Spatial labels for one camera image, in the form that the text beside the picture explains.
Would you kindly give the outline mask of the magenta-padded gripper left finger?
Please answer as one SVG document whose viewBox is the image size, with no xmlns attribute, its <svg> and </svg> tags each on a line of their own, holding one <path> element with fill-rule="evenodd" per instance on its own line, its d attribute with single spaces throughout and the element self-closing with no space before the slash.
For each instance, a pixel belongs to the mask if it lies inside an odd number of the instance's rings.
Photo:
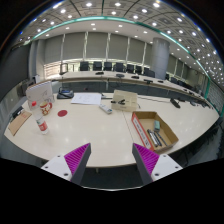
<svg viewBox="0 0 224 224">
<path fill-rule="evenodd" d="M 65 155 L 57 155 L 42 169 L 76 185 L 81 183 L 87 161 L 91 154 L 91 144 L 82 145 Z"/>
</svg>

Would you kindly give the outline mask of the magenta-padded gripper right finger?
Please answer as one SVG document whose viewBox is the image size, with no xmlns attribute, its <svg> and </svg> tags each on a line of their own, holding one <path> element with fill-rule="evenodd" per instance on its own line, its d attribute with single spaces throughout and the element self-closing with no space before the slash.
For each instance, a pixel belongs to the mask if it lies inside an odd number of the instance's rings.
<svg viewBox="0 0 224 224">
<path fill-rule="evenodd" d="M 169 155 L 157 153 L 136 143 L 132 146 L 142 182 L 147 185 L 182 169 Z"/>
</svg>

